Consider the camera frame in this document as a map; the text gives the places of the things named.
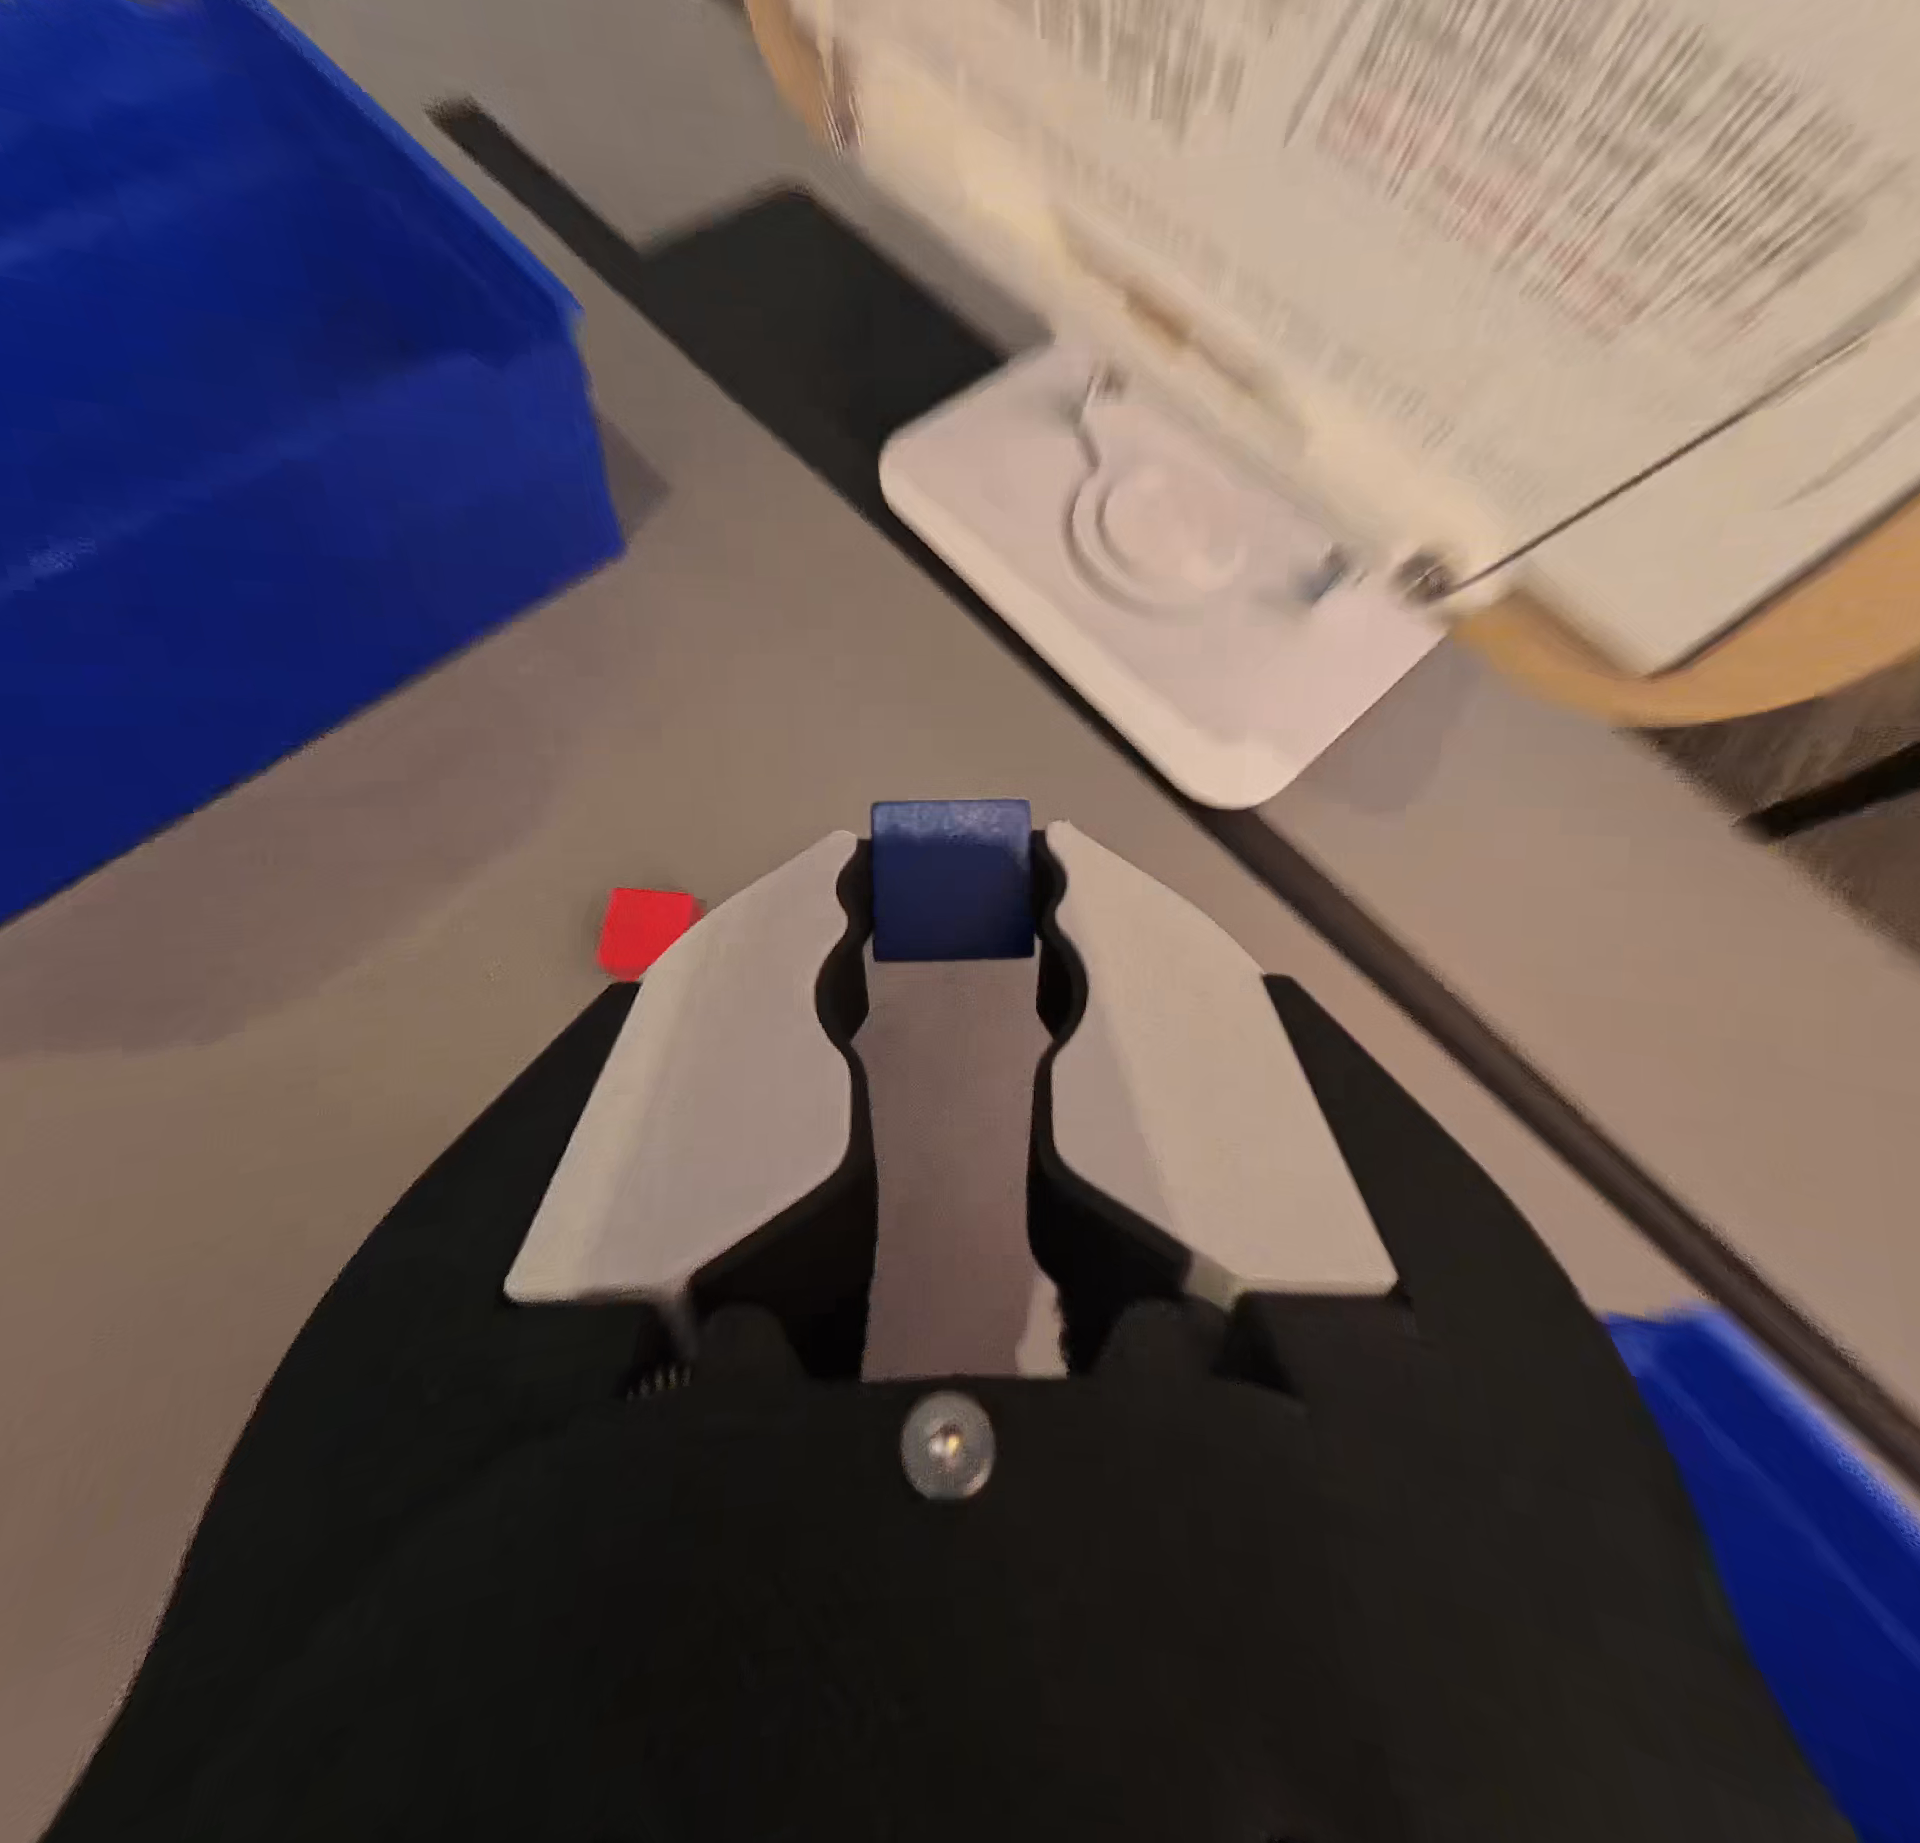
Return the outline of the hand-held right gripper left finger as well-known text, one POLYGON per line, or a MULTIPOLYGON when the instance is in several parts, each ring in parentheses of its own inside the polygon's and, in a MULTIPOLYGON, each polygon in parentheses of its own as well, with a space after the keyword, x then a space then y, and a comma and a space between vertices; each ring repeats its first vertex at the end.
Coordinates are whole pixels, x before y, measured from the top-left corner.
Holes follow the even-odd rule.
POLYGON ((511 1303, 835 1311, 866 1293, 860 857, 852 830, 829 830, 646 970, 511 1263, 511 1303))

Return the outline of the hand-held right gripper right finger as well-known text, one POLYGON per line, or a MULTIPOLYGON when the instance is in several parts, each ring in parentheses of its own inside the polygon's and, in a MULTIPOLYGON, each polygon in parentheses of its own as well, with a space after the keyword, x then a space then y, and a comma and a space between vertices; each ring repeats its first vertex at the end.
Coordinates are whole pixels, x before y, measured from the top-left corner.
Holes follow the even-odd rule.
POLYGON ((1069 822, 1044 830, 1084 998, 1052 1064, 1066 1172, 1161 1232, 1205 1303, 1377 1300, 1395 1262, 1258 961, 1185 896, 1069 822))

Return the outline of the red wooden cube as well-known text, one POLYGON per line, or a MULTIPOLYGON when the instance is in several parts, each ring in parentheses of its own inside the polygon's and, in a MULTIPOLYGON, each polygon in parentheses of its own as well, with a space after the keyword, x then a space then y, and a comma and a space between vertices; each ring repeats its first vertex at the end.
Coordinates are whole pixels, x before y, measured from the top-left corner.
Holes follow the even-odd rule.
POLYGON ((607 896, 596 963, 613 981, 632 984, 702 917, 696 896, 666 889, 615 887, 607 896))

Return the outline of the blue wooden cube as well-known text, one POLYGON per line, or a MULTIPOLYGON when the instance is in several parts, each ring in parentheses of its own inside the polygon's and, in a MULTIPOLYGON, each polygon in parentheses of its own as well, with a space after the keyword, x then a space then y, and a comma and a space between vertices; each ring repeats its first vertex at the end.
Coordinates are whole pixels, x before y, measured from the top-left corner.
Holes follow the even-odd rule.
POLYGON ((1033 956, 1026 798, 879 798, 871 811, 871 861, 879 963, 1033 956))

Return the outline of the blue plastic bin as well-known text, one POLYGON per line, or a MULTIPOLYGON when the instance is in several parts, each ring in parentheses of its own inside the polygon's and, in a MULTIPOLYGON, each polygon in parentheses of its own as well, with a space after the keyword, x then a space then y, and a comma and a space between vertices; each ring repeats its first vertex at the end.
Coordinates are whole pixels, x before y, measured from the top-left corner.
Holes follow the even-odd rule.
POLYGON ((3 7, 3 915, 622 545, 580 309, 267 0, 3 7))
POLYGON ((1605 1324, 1803 1753, 1860 1838, 1913 1841, 1915 1514, 1726 1311, 1605 1324))

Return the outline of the printed instruction sheet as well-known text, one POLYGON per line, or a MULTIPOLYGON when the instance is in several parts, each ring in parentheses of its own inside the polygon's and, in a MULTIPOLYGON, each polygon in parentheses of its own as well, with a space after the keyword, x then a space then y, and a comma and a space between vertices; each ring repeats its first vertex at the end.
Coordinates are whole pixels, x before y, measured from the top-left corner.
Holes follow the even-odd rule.
POLYGON ((1632 676, 1915 494, 1917 0, 782 0, 863 172, 1632 676))

